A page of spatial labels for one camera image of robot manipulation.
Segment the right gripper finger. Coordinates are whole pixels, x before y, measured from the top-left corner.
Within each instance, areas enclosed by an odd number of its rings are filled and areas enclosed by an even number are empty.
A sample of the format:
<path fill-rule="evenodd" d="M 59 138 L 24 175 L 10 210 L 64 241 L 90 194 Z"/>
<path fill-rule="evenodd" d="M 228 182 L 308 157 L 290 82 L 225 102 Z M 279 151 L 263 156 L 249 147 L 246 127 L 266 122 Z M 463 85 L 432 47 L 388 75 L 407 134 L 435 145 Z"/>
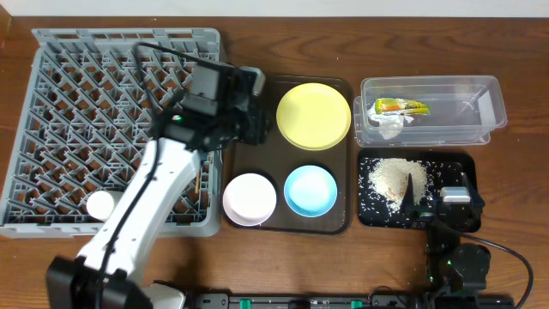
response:
<path fill-rule="evenodd" d="M 413 176 L 411 173 L 409 173 L 407 176 L 407 188 L 405 190 L 405 194 L 402 199 L 402 207 L 404 209 L 412 209 L 414 205 L 415 205 L 415 201 L 414 201 Z"/>
<path fill-rule="evenodd" d="M 470 199 L 474 200 L 477 196 L 477 191 L 471 183 L 469 177 L 465 173 L 462 173 L 462 186 L 467 189 Z"/>

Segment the rice and food scraps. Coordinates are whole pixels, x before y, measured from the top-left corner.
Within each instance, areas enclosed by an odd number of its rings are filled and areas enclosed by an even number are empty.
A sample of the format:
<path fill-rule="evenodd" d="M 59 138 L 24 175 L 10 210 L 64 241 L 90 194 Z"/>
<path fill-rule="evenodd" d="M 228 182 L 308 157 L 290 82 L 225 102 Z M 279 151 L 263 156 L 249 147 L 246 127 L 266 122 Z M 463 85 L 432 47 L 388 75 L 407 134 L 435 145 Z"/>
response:
<path fill-rule="evenodd" d="M 412 228 L 401 213 L 409 173 L 415 204 L 426 205 L 443 187 L 462 184 L 463 167 L 457 162 L 362 157 L 358 168 L 359 220 L 369 227 Z"/>

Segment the white paper napkin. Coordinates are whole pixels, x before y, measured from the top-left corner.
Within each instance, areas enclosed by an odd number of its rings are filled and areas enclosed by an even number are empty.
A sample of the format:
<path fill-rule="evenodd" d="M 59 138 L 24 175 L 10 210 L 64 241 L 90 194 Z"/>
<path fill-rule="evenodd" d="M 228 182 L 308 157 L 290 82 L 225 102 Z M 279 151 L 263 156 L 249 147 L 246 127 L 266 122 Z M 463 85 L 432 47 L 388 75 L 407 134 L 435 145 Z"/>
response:
<path fill-rule="evenodd" d="M 374 106 L 367 111 L 367 116 L 369 120 L 377 123 L 379 134 L 385 140 L 398 136 L 404 128 L 404 124 L 413 122 L 411 116 L 376 114 Z"/>

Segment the wooden chopstick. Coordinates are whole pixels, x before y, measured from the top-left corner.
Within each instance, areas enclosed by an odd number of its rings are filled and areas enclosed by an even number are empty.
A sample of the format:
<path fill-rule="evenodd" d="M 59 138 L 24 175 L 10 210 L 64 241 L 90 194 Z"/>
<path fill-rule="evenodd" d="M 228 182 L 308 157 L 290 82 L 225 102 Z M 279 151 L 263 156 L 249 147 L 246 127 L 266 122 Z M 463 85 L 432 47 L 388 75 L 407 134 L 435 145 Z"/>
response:
<path fill-rule="evenodd" d="M 195 179 L 195 194 L 199 194 L 200 192 L 200 189 L 201 189 L 201 167 L 199 166 L 198 170 L 197 170 L 197 174 L 196 174 L 196 179 Z"/>

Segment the light blue bowl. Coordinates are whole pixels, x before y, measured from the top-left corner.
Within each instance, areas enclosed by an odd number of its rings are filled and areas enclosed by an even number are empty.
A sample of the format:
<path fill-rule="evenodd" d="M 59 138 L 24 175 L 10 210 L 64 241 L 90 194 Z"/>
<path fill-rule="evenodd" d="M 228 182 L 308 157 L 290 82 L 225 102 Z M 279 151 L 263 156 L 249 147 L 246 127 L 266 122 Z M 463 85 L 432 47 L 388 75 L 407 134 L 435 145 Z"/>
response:
<path fill-rule="evenodd" d="M 307 165 L 293 170 L 283 187 L 284 198 L 296 214 L 315 218 L 327 214 L 338 195 L 334 176 L 326 169 Z"/>

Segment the green orange snack wrapper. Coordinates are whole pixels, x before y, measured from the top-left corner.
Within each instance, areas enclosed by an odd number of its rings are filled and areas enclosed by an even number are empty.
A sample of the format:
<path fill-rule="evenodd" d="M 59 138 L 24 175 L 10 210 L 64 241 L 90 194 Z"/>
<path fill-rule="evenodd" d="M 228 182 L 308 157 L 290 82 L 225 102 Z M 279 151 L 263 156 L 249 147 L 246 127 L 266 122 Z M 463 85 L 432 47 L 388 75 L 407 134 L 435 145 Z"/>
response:
<path fill-rule="evenodd" d="M 430 108 L 427 104 L 417 100 L 401 98 L 378 98 L 374 104 L 378 115 L 429 115 Z"/>

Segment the white plastic cup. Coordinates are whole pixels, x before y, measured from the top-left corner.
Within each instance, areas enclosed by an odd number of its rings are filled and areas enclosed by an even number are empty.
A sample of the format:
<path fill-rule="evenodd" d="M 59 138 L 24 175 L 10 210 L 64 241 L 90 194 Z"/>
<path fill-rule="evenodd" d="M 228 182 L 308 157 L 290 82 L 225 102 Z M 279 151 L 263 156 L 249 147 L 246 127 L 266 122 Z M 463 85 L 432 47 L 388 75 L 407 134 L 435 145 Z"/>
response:
<path fill-rule="evenodd" d="M 96 191 L 92 193 L 86 203 L 88 214 L 96 220 L 107 221 L 122 195 L 121 191 Z"/>

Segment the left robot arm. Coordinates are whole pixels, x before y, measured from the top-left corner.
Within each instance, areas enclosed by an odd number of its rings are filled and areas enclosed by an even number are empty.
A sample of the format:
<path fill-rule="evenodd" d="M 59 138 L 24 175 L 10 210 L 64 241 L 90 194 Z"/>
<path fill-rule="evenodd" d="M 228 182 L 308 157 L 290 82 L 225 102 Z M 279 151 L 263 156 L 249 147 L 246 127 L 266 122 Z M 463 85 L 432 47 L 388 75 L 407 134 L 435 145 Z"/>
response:
<path fill-rule="evenodd" d="M 142 287 L 166 218 L 201 170 L 201 155 L 239 141 L 264 142 L 270 121 L 255 101 L 265 75 L 253 67 L 199 61 L 190 88 L 155 113 L 154 137 L 108 220 L 69 260 L 46 271 L 52 308 L 182 308 L 184 292 L 165 283 Z"/>

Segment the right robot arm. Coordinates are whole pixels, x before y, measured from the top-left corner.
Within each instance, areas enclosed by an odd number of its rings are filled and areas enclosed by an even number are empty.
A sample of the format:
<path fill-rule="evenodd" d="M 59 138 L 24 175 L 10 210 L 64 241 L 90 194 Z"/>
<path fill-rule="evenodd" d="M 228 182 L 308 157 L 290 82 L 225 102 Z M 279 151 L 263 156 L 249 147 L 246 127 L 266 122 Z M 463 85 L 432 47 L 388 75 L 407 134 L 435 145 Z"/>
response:
<path fill-rule="evenodd" d="M 489 250 L 462 237 L 480 218 L 485 202 L 468 176 L 460 186 L 445 186 L 439 198 L 427 206 L 414 202 L 413 177 L 407 186 L 401 212 L 410 215 L 414 227 L 426 231 L 426 274 L 430 287 L 410 299 L 409 308 L 479 308 L 478 292 L 486 289 Z"/>

